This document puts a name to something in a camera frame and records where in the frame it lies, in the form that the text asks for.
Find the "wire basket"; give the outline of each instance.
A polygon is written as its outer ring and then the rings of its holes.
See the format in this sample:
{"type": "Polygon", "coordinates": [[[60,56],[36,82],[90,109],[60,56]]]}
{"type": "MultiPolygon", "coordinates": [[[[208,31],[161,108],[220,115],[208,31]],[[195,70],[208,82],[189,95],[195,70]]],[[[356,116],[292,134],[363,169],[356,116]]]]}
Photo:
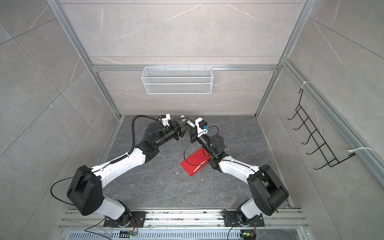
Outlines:
{"type": "Polygon", "coordinates": [[[212,93],[211,67],[146,67],[141,80],[148,94],[212,93]]]}

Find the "robotic arm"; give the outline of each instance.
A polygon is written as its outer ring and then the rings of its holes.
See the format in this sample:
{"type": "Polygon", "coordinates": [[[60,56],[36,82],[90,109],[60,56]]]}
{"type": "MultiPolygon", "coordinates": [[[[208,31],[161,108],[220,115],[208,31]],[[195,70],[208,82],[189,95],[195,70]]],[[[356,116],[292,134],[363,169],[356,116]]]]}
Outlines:
{"type": "Polygon", "coordinates": [[[73,178],[67,196],[82,215],[97,213],[116,220],[121,227],[126,226],[131,215],[129,208],[119,200],[104,196],[103,188],[121,174],[152,160],[160,152],[161,145],[172,138],[179,140],[187,131],[190,142],[198,141],[211,156],[209,164],[213,169],[233,175],[249,185],[253,198],[238,207],[240,222],[250,222],[260,213],[270,216],[288,198],[287,189],[270,166],[252,166],[226,154],[224,138],[207,136],[208,124],[202,118],[196,119],[195,123],[185,116],[171,120],[169,114],[158,119],[148,125],[139,144],[135,145],[133,141],[131,153],[126,152],[92,168],[84,165],[77,169],[75,176],[78,177],[73,178]]]}

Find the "white zip tie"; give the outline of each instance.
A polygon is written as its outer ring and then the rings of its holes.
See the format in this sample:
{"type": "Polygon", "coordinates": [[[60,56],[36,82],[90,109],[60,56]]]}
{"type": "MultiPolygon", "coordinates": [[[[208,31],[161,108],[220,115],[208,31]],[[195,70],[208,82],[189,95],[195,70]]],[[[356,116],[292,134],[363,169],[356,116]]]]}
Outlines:
{"type": "Polygon", "coordinates": [[[355,149],[350,149],[350,150],[347,150],[348,152],[354,152],[354,151],[357,151],[357,150],[360,150],[360,149],[369,149],[369,150],[373,150],[373,148],[370,148],[370,147],[358,147],[358,148],[355,148],[355,149]]]}
{"type": "Polygon", "coordinates": [[[306,82],[306,81],[304,81],[304,82],[303,82],[303,85],[301,86],[301,88],[303,88],[303,87],[304,87],[304,84],[306,84],[306,83],[310,83],[310,82],[306,82]]]}

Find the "black mounting plate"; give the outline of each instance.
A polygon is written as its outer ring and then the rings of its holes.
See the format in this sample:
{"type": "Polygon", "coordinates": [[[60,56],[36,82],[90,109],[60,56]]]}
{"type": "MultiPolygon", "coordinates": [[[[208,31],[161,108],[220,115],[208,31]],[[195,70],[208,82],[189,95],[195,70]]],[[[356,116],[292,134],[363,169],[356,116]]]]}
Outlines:
{"type": "MultiPolygon", "coordinates": [[[[233,227],[233,226],[238,226],[240,227],[241,225],[237,225],[239,224],[238,222],[238,219],[237,219],[237,216],[236,216],[237,212],[236,211],[224,211],[223,212],[223,216],[224,216],[224,225],[226,227],[233,227]]],[[[256,215],[251,221],[250,221],[250,226],[253,227],[254,224],[256,224],[257,227],[264,227],[265,224],[264,224],[264,218],[263,218],[263,215],[260,214],[260,215],[256,215]]]]}
{"type": "MultiPolygon", "coordinates": [[[[135,219],[136,227],[143,227],[144,226],[144,221],[145,221],[145,216],[147,212],[137,212],[137,211],[131,211],[131,218],[135,219]]],[[[107,217],[104,221],[103,227],[116,227],[120,228],[118,221],[113,220],[109,217],[107,217]]],[[[125,227],[133,227],[133,221],[130,221],[127,226],[125,227]]]]}

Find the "red folder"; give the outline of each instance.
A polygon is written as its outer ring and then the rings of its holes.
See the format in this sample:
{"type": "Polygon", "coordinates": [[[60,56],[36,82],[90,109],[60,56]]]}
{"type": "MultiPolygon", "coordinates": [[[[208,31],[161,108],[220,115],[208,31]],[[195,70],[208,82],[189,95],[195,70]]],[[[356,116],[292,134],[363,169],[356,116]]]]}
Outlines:
{"type": "Polygon", "coordinates": [[[205,156],[202,148],[199,148],[196,152],[187,158],[188,163],[184,160],[180,163],[180,166],[188,173],[188,175],[192,176],[205,166],[210,157],[211,156],[205,156]]]}

